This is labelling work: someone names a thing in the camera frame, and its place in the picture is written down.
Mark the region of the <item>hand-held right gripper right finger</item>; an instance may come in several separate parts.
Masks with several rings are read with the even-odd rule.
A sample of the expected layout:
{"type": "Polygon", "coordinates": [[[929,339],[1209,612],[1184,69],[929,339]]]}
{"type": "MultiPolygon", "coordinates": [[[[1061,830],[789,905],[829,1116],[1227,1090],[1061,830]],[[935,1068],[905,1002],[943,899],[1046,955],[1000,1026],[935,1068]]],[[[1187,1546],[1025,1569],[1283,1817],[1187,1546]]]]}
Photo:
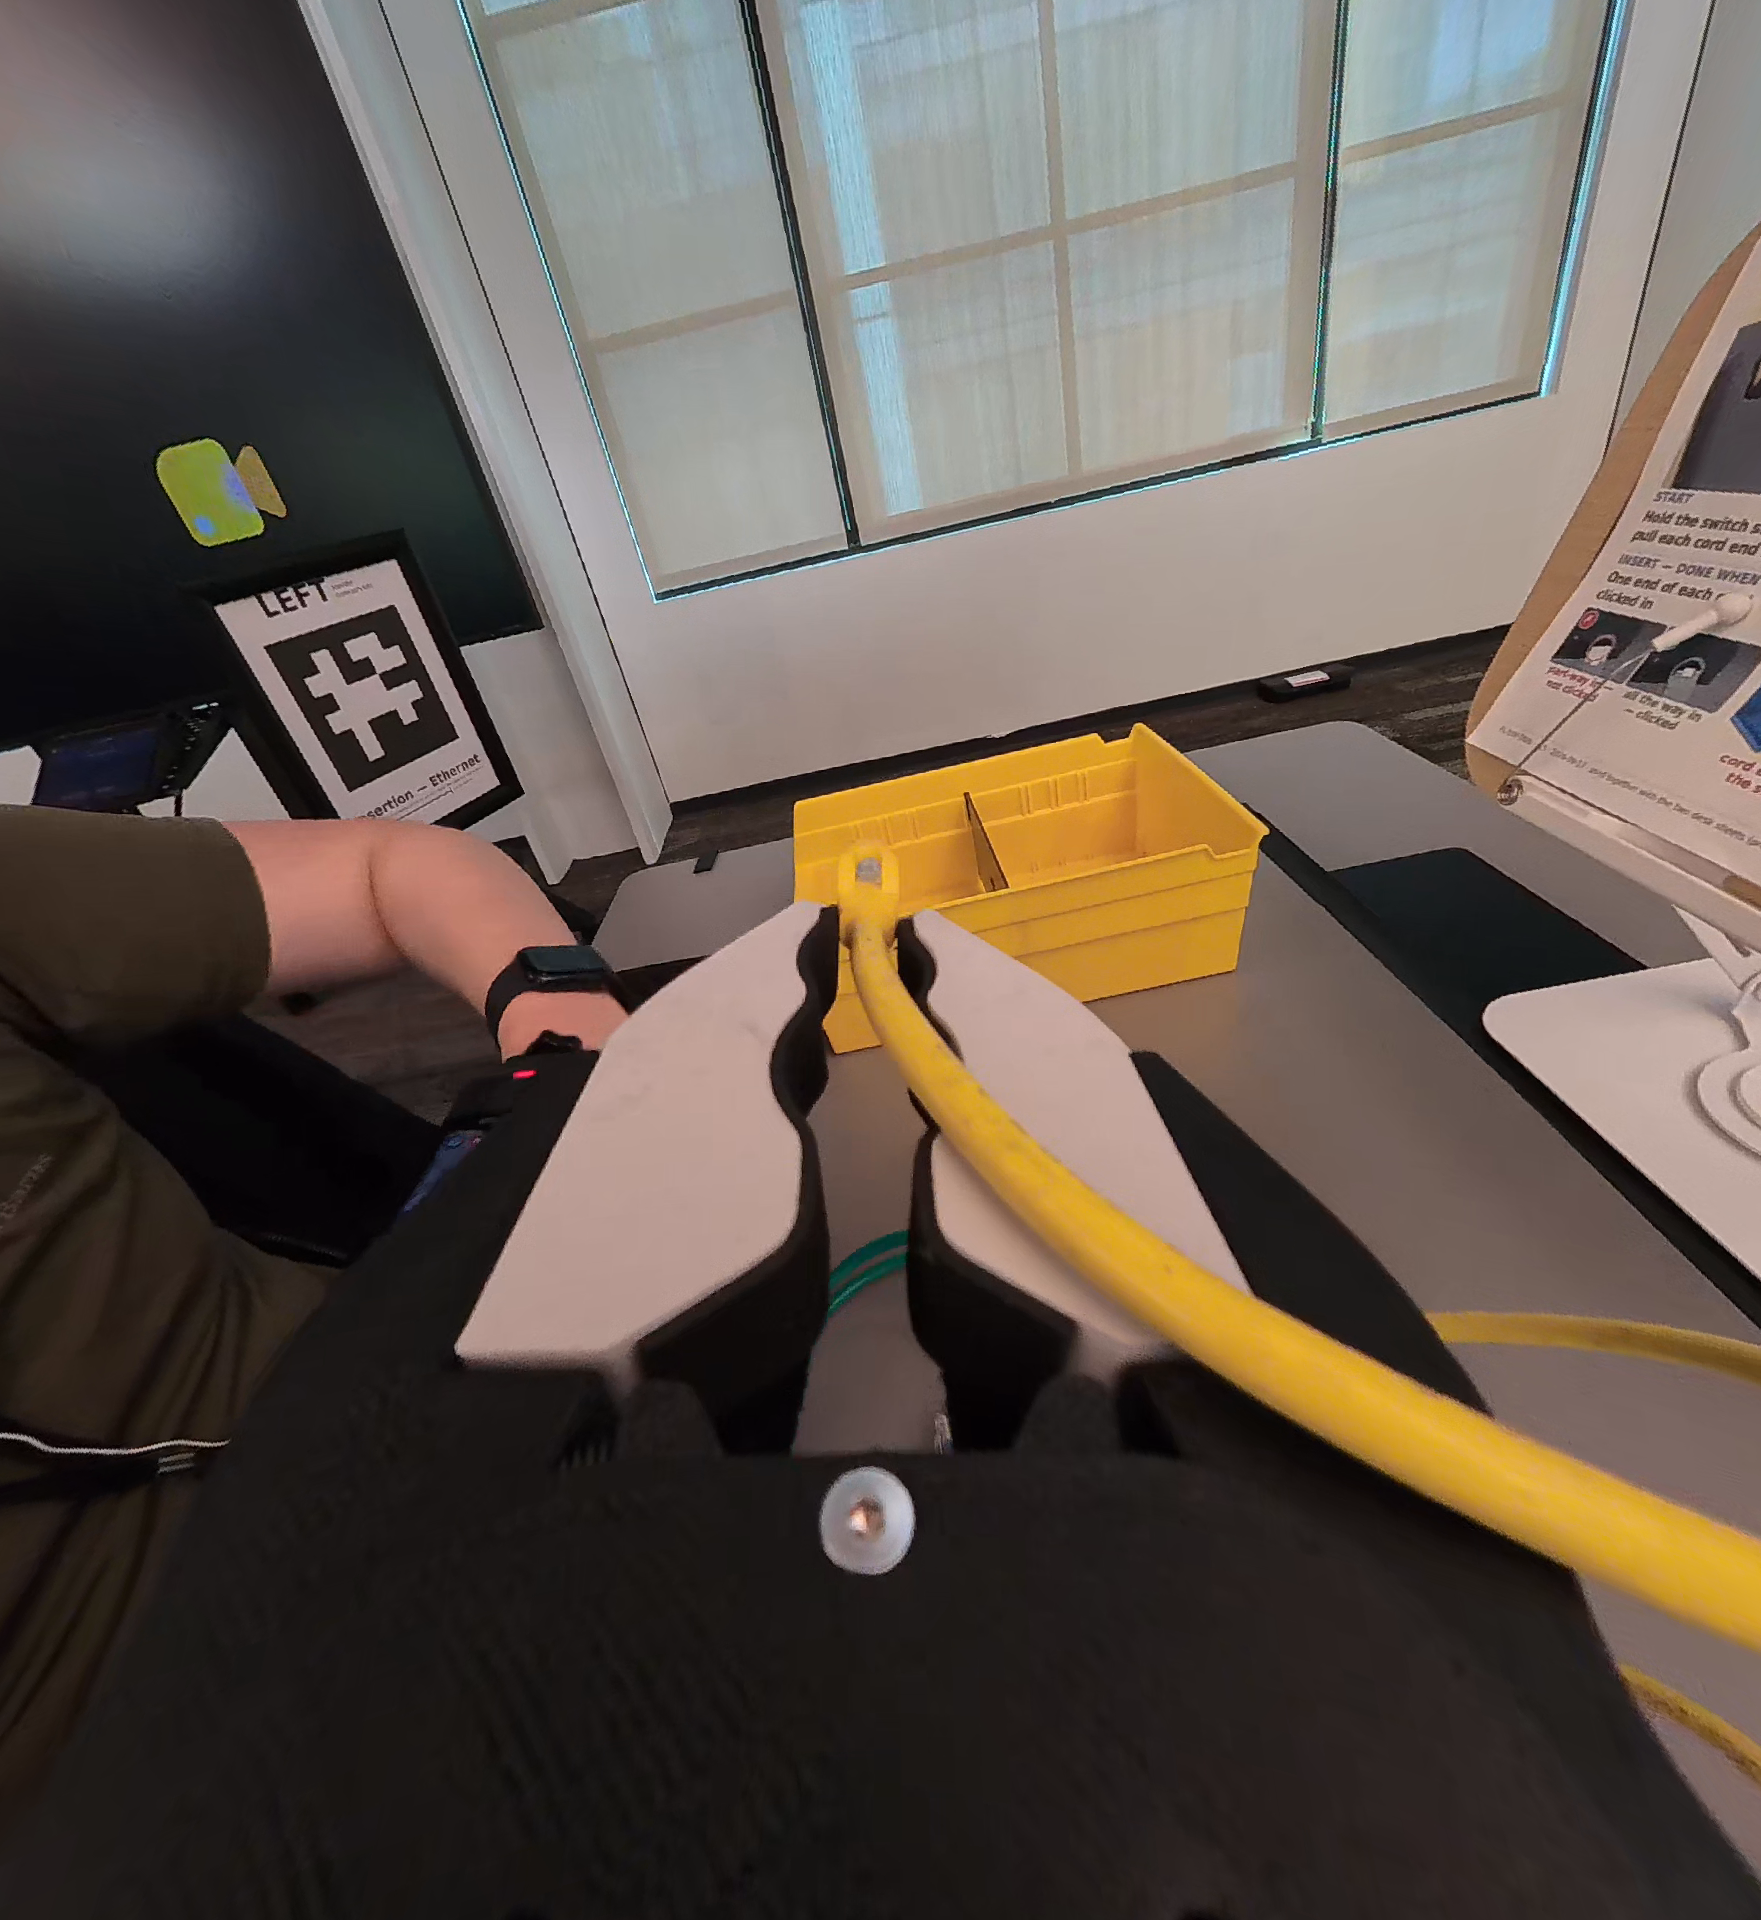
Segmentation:
{"type": "MultiPolygon", "coordinates": [[[[915,911],[900,934],[908,994],[993,1099],[1106,1203],[1248,1292],[1106,1022],[943,911],[915,911]]],[[[912,1173],[908,1315],[943,1372],[959,1449],[1013,1447],[1057,1373],[1115,1384],[1135,1362],[1173,1353],[1036,1237],[935,1127],[912,1173]]]]}

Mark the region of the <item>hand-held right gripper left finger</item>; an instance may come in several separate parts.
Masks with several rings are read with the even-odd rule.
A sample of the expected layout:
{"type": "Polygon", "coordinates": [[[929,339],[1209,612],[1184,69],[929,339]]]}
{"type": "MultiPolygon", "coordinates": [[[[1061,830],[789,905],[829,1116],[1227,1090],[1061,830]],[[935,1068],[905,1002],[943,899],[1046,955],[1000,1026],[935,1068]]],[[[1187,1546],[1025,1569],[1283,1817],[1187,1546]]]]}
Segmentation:
{"type": "Polygon", "coordinates": [[[728,1449],[788,1454],[829,1315],[811,1113],[836,907],[797,902],[605,1045],[461,1331],[468,1368],[683,1384],[728,1449]]]}

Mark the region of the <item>yellow plastic bin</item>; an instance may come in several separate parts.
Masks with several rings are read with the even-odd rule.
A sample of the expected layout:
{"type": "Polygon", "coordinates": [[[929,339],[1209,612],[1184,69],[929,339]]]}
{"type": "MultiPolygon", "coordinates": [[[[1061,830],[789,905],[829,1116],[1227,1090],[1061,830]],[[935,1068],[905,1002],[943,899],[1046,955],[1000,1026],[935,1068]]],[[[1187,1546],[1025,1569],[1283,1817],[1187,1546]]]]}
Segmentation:
{"type": "Polygon", "coordinates": [[[1150,727],[1081,732],[799,798],[793,894],[832,905],[852,850],[896,859],[900,911],[931,907],[1098,1002],[1233,971],[1267,824],[1150,727]],[[1007,887],[983,891],[962,792],[1007,887]]]}

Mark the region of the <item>person's left forearm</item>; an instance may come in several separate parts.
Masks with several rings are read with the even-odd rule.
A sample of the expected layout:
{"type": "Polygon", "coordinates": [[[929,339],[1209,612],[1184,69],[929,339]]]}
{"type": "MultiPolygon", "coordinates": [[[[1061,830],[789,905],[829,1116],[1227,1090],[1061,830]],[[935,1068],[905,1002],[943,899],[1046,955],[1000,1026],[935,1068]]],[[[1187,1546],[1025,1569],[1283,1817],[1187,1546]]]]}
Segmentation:
{"type": "Polygon", "coordinates": [[[268,994],[424,971],[483,1010],[524,947],[571,927],[495,843],[420,824],[232,824],[268,911],[268,994]]]}

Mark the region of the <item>black smartwatch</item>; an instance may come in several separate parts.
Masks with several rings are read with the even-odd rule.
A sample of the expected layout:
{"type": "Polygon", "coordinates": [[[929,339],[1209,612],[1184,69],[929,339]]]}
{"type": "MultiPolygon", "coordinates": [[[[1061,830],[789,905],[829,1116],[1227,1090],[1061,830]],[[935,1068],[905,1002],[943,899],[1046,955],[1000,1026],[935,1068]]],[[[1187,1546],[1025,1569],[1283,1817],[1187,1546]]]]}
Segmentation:
{"type": "Polygon", "coordinates": [[[499,1045],[499,1022],[503,1010],[517,994],[547,991],[605,991],[630,1015],[630,994],[622,976],[609,968],[605,955],[591,944],[541,944],[541,947],[518,947],[508,966],[493,978],[483,999],[483,1016],[488,1022],[493,1041],[499,1045]]]}

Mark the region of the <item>black wrist rest pad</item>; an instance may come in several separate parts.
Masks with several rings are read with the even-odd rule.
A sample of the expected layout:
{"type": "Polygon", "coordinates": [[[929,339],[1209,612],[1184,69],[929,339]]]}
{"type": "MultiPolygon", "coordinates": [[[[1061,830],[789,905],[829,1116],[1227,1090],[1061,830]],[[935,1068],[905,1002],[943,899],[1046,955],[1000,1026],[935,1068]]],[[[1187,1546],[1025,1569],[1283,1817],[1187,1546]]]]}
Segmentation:
{"type": "Polygon", "coordinates": [[[1644,971],[1467,850],[1334,868],[1331,886],[1386,968],[1467,1041],[1487,1041],[1483,1010],[1499,999],[1644,971]]]}

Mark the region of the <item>black framed marker sign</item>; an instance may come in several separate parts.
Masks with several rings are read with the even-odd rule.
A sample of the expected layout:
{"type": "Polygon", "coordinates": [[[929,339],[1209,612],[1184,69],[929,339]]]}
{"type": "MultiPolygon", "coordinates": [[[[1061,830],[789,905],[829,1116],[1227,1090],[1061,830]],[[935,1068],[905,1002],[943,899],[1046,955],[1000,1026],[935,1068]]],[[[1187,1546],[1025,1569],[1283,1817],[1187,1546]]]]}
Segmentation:
{"type": "Polygon", "coordinates": [[[235,727],[289,817],[473,830],[524,798],[406,531],[200,580],[190,599],[221,633],[235,727]]]}

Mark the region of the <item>white board stand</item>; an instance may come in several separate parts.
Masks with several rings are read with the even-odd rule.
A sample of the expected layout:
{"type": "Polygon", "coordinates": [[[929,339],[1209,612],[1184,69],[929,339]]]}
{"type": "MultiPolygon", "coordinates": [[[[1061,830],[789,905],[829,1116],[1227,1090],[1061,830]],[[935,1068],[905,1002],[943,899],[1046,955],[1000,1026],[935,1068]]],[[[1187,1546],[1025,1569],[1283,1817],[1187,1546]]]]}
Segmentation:
{"type": "Polygon", "coordinates": [[[1483,1026],[1761,1285],[1761,864],[1538,773],[1496,802],[1660,891],[1706,958],[1496,999],[1483,1026]]]}

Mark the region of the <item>small dark screen device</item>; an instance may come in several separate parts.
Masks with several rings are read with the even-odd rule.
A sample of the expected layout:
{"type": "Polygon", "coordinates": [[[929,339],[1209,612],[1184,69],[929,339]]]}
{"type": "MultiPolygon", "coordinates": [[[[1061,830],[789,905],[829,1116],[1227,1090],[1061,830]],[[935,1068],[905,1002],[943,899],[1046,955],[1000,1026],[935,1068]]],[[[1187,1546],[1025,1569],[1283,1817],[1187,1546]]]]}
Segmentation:
{"type": "Polygon", "coordinates": [[[221,699],[146,710],[36,743],[31,807],[134,817],[161,807],[176,818],[190,785],[230,737],[221,699]]]}

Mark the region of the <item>printed instruction sheet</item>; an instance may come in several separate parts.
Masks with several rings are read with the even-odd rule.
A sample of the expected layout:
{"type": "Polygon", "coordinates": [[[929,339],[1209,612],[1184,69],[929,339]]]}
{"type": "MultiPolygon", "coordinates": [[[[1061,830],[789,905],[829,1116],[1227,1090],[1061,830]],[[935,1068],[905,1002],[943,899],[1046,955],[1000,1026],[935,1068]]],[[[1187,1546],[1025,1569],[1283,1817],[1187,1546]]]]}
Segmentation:
{"type": "Polygon", "coordinates": [[[1538,599],[1482,693],[1478,765],[1761,894],[1761,227],[1685,312],[1538,599]]]}

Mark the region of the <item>instruction sheet on stand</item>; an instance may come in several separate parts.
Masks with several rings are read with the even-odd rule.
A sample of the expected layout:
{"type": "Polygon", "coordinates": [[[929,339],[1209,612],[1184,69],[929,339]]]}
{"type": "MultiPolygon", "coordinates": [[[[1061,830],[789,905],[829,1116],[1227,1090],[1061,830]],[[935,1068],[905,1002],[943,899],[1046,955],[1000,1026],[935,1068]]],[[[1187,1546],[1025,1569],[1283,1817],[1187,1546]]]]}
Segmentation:
{"type": "Polygon", "coordinates": [[[1574,509],[1560,541],[1553,544],[1546,565],[1541,568],[1538,583],[1531,589],[1527,601],[1518,612],[1518,621],[1508,629],[1478,693],[1470,705],[1467,731],[1474,732],[1478,722],[1487,718],[1499,691],[1513,679],[1513,673],[1527,665],[1538,652],[1541,637],[1546,637],[1560,608],[1574,599],[1583,583],[1590,565],[1604,555],[1613,541],[1613,529],[1626,513],[1644,470],[1648,467],[1657,441],[1667,429],[1667,420],[1680,405],[1680,391],[1706,350],[1711,323],[1720,323],[1722,307],[1733,298],[1733,286],[1759,247],[1761,220],[1734,244],[1734,250],[1716,268],[1710,285],[1695,293],[1683,320],[1676,323],[1669,344],[1660,350],[1648,376],[1633,393],[1626,416],[1613,427],[1613,440],[1595,467],[1590,488],[1583,493],[1581,506],[1574,509]]]}

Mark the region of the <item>large window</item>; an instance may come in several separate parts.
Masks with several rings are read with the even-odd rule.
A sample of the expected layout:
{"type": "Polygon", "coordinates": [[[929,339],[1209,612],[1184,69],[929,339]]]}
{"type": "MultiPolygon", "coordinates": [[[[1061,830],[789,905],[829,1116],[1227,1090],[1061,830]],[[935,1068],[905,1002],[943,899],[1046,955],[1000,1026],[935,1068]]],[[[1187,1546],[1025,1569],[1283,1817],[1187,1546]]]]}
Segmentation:
{"type": "Polygon", "coordinates": [[[462,2],[654,599],[1541,393],[1616,2],[462,2]]]}

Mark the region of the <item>large black wall screen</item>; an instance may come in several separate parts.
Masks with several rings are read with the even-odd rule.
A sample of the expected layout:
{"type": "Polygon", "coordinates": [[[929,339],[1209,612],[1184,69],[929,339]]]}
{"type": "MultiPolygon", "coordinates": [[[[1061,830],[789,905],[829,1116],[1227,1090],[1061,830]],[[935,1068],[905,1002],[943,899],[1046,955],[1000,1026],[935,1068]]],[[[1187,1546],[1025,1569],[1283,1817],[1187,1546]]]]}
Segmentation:
{"type": "Polygon", "coordinates": [[[0,2],[0,751],[213,699],[200,589],[406,536],[540,629],[297,2],[0,2]]]}

